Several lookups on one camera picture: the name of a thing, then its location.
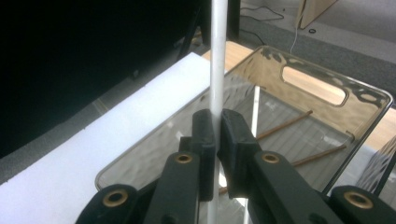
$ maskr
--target floor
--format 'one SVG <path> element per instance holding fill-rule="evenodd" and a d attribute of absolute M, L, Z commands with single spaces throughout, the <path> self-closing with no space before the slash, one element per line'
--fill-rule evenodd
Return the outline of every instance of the floor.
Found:
<path fill-rule="evenodd" d="M 251 10 L 245 9 L 245 7 L 267 6 L 274 12 L 283 15 L 284 19 L 264 22 L 280 29 L 296 32 L 293 24 L 299 6 L 299 1 L 297 0 L 243 0 L 241 6 L 242 16 L 248 15 L 259 20 L 276 17 L 273 12 L 265 8 L 254 12 L 256 14 L 251 14 Z M 375 2 L 367 0 L 339 0 L 306 29 L 297 31 L 295 45 L 299 44 L 299 36 L 309 36 L 341 48 L 351 49 L 380 60 L 396 63 L 396 54 L 394 54 L 396 52 L 396 29 L 392 26 L 396 21 L 395 9 L 396 4 L 390 0 Z M 244 30 L 247 27 L 241 25 L 241 29 Z M 310 29 L 315 29 L 316 32 L 310 34 Z M 249 31 L 253 35 L 256 32 L 255 30 Z M 244 36 L 246 34 L 241 35 L 241 43 L 252 49 L 261 43 L 260 41 L 252 43 L 250 39 L 244 38 Z M 69 121 L 53 128 L 48 133 L 1 159 L 0 170 L 2 170 L 2 173 L 0 174 L 0 184 L 45 156 L 79 130 L 106 113 L 114 105 L 143 87 L 159 75 L 161 71 L 175 63 L 179 44 L 176 43 L 175 48 L 165 55 L 162 60 L 154 62 L 154 65 L 149 70 L 135 71 L 102 97 L 87 105 Z M 207 50 L 208 47 L 201 45 L 199 39 L 191 46 L 191 51 L 198 54 L 203 54 Z"/>

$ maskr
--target gray carpet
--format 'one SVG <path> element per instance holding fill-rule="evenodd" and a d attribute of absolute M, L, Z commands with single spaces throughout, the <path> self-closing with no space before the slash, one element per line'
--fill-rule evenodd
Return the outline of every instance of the gray carpet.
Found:
<path fill-rule="evenodd" d="M 254 49 L 264 42 L 266 45 L 290 52 L 295 33 L 247 17 L 241 18 L 240 26 L 242 29 L 240 43 L 242 45 Z M 363 55 L 304 35 L 298 35 L 292 54 L 311 63 L 319 64 L 340 74 L 388 91 L 394 98 L 396 97 L 396 64 L 394 63 Z"/>

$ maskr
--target black cable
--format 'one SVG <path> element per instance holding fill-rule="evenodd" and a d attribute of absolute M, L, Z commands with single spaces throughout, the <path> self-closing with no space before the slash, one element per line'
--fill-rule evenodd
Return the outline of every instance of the black cable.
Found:
<path fill-rule="evenodd" d="M 262 42 L 263 45 L 266 45 L 266 44 L 264 43 L 264 41 L 262 41 L 262 39 L 261 39 L 256 33 L 253 33 L 253 32 L 250 32 L 250 31 L 247 31 L 247 30 L 244 30 L 244 29 L 239 29 L 239 30 L 240 30 L 240 31 L 243 31 L 243 32 L 245 32 L 245 33 L 251 34 L 251 35 L 255 35 L 257 38 L 260 39 L 260 42 Z"/>
<path fill-rule="evenodd" d="M 247 10 L 254 11 L 254 10 L 257 10 L 257 9 L 260 9 L 260 8 L 266 8 L 266 9 L 268 9 L 268 10 L 271 11 L 272 13 L 276 14 L 277 16 L 279 16 L 279 18 L 258 20 L 258 19 L 254 18 L 254 17 L 251 17 L 251 16 L 244 16 L 244 15 L 241 15 L 241 17 L 248 17 L 248 18 L 251 18 L 251 19 L 253 19 L 253 20 L 255 20 L 255 21 L 278 21 L 278 20 L 283 20 L 283 19 L 285 19 L 285 17 L 284 17 L 282 14 L 273 11 L 273 10 L 272 10 L 271 8 L 269 8 L 269 7 L 256 7 L 256 8 L 241 7 L 241 10 L 242 10 L 242 9 L 247 9 Z"/>

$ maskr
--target brass ring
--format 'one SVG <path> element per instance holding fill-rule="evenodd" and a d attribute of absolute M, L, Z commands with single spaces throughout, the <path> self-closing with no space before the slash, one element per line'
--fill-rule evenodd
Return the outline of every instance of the brass ring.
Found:
<path fill-rule="evenodd" d="M 103 204 L 107 207 L 116 207 L 126 202 L 128 192 L 125 189 L 115 189 L 109 192 L 103 199 Z"/>
<path fill-rule="evenodd" d="M 189 163 L 190 161 L 192 161 L 192 157 L 189 156 L 189 155 L 187 155 L 187 154 L 181 154 L 181 155 L 178 155 L 178 156 L 175 158 L 175 160 L 176 160 L 178 163 L 185 164 L 185 163 Z"/>
<path fill-rule="evenodd" d="M 355 191 L 345 192 L 344 198 L 346 198 L 349 203 L 352 203 L 362 209 L 370 209 L 374 206 L 373 202 L 369 198 Z"/>
<path fill-rule="evenodd" d="M 269 163 L 278 163 L 279 157 L 275 154 L 265 153 L 265 154 L 262 154 L 262 160 L 269 162 Z"/>

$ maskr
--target wooden table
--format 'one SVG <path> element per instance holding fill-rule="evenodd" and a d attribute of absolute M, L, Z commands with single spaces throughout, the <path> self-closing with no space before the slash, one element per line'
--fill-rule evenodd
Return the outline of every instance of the wooden table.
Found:
<path fill-rule="evenodd" d="M 234 66 L 245 59 L 253 50 L 245 48 L 234 42 L 226 43 L 225 69 L 231 70 Z M 210 60 L 210 51 L 203 55 L 204 58 Z M 394 135 L 396 135 L 396 110 L 391 108 L 380 120 L 373 132 L 367 138 L 364 144 L 374 149 L 380 149 Z"/>

